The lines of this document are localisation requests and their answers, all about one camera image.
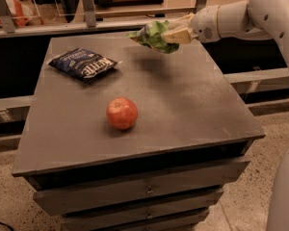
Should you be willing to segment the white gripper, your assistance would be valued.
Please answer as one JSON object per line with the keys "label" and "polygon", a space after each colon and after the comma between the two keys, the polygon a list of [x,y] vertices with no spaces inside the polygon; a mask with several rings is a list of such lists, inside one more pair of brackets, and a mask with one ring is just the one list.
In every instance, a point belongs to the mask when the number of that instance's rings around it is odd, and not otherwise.
{"label": "white gripper", "polygon": [[162,34],[166,43],[188,44],[194,38],[200,42],[215,42],[221,39],[218,31],[219,6],[208,6],[196,14],[189,13],[175,20],[169,20],[169,31]]}

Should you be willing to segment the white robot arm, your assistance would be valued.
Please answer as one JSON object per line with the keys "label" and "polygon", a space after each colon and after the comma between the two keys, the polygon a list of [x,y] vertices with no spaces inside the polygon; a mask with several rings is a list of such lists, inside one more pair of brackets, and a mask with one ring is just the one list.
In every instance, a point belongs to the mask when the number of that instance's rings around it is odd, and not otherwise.
{"label": "white robot arm", "polygon": [[[167,43],[192,39],[273,39],[289,69],[289,0],[245,0],[211,6],[170,24]],[[266,231],[289,231],[289,149],[281,159],[272,190]]]}

